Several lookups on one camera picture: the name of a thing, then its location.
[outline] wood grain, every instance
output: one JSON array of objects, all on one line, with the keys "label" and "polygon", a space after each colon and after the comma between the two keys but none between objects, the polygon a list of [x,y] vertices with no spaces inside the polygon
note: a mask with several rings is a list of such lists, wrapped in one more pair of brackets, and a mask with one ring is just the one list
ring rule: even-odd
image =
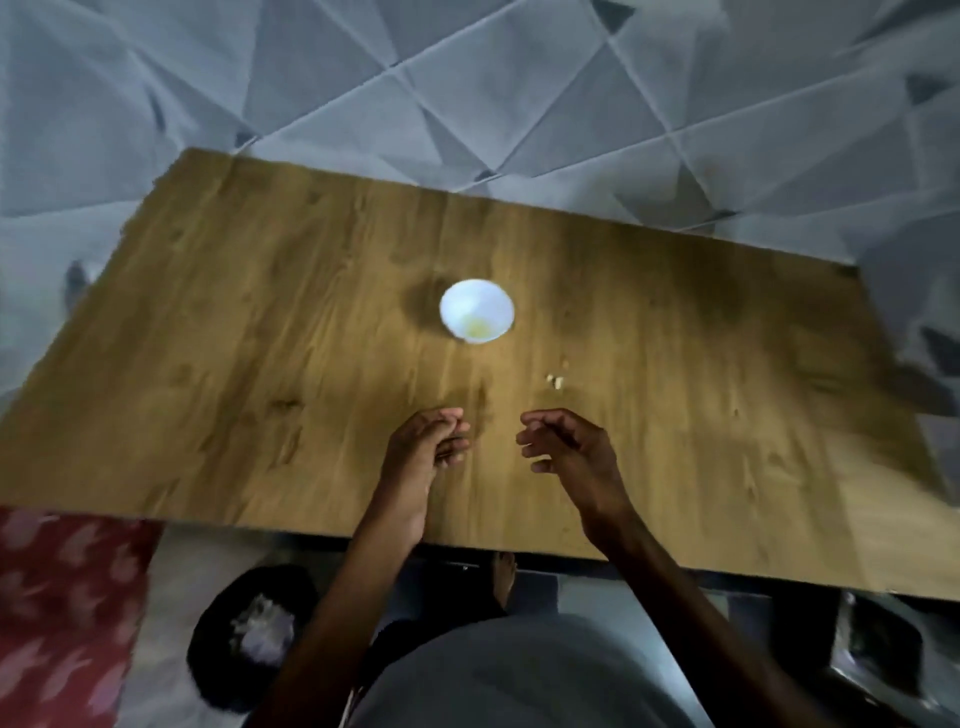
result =
[{"label": "wood grain", "polygon": [[[465,278],[513,297],[506,336],[445,332]],[[427,540],[598,557],[514,445],[521,411],[567,406],[609,430],[685,566],[960,598],[956,519],[889,364],[829,263],[189,151],[0,423],[0,499],[347,535],[391,430],[448,403],[475,448]],[[916,543],[884,546],[920,502]]]}]

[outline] red patterned cloth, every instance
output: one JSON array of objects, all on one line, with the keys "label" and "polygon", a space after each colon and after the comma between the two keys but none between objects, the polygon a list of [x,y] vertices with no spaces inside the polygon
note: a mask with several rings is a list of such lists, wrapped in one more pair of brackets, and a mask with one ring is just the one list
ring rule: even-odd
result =
[{"label": "red patterned cloth", "polygon": [[162,525],[0,508],[5,728],[109,728]]}]

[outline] foot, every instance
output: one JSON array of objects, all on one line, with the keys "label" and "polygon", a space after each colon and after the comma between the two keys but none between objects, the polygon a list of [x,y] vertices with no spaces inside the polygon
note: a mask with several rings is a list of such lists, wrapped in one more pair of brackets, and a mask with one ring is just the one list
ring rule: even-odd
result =
[{"label": "foot", "polygon": [[493,555],[493,598],[497,603],[507,608],[507,600],[516,581],[516,557],[512,553],[495,553]]}]

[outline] yellow liquid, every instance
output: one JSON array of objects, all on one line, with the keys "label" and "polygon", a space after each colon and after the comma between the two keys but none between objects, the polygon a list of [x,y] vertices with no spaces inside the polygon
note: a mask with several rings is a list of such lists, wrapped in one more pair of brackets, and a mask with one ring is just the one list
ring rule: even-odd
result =
[{"label": "yellow liquid", "polygon": [[467,339],[487,339],[493,336],[493,327],[477,316],[464,319],[464,336]]}]

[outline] white bowl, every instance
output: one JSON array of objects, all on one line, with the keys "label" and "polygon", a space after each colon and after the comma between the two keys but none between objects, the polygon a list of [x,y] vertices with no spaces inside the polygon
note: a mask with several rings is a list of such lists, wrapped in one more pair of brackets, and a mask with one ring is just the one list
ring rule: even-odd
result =
[{"label": "white bowl", "polygon": [[514,302],[489,280],[461,280],[440,299],[440,318],[450,333],[468,344],[486,344],[514,322]]}]

